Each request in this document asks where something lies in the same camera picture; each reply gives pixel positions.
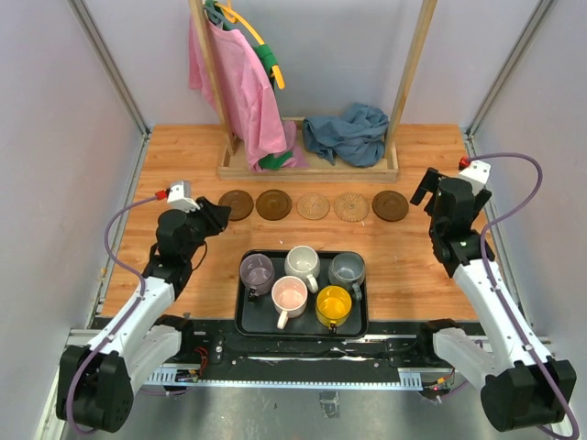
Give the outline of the woven rattan coaster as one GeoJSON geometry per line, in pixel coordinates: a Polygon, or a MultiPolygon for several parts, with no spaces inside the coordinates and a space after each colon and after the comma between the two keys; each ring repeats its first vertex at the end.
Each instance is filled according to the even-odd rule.
{"type": "Polygon", "coordinates": [[[369,204],[365,196],[357,192],[344,192],[334,202],[336,216],[348,223],[363,221],[369,214],[369,204]]]}
{"type": "Polygon", "coordinates": [[[300,197],[296,209],[298,214],[305,219],[320,220],[328,214],[330,203],[323,194],[309,192],[300,197]]]}

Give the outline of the grey ceramic mug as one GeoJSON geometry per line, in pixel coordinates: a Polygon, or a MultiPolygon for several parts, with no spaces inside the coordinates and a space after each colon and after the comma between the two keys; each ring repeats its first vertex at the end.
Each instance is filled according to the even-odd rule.
{"type": "Polygon", "coordinates": [[[332,285],[345,289],[352,299],[362,299],[361,285],[365,280],[366,266],[363,258],[355,252],[337,254],[328,267],[328,280],[332,285]]]}

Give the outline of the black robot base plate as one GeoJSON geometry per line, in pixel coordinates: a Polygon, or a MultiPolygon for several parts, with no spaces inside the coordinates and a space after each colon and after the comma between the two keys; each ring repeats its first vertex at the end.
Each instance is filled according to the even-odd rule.
{"type": "Polygon", "coordinates": [[[452,375],[417,346],[422,321],[371,321],[365,335],[345,339],[246,336],[228,319],[193,326],[195,348],[149,367],[142,384],[420,390],[452,375]]]}

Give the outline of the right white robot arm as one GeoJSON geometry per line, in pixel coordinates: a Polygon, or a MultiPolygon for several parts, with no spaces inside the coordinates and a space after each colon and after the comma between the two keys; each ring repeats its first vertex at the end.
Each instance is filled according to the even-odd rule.
{"type": "Polygon", "coordinates": [[[490,345],[485,351],[451,319],[421,324],[417,359],[442,361],[479,393],[490,424],[499,432],[576,421],[569,400],[577,375],[568,360],[556,360],[534,334],[509,294],[491,246],[472,223],[491,198],[489,166],[475,162],[457,176],[426,170],[410,202],[428,196],[428,234],[433,253],[473,306],[490,345]]]}

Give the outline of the brown wooden coaster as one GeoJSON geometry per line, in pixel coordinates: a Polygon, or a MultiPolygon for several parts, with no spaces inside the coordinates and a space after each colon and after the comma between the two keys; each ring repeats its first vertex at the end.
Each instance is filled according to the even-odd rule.
{"type": "Polygon", "coordinates": [[[255,203],[258,214],[266,220],[284,219],[292,209],[292,199],[284,191],[271,189],[259,195],[255,203]]]}
{"type": "Polygon", "coordinates": [[[254,207],[254,202],[248,192],[232,190],[224,193],[218,202],[219,205],[230,208],[230,221],[240,221],[247,218],[254,207]]]}
{"type": "Polygon", "coordinates": [[[395,191],[378,192],[372,200],[373,212],[382,220],[387,222],[398,222],[403,220],[409,211],[407,199],[395,191]]]}

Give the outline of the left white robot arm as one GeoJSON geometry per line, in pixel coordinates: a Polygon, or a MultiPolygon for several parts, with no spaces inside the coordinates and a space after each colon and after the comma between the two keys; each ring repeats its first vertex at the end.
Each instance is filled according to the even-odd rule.
{"type": "Polygon", "coordinates": [[[61,354],[56,415],[78,435],[118,431],[150,374],[169,358],[183,363],[195,354],[193,325],[165,310],[190,280],[198,248],[226,230],[231,209],[204,197],[170,206],[127,303],[84,346],[61,354]]]}

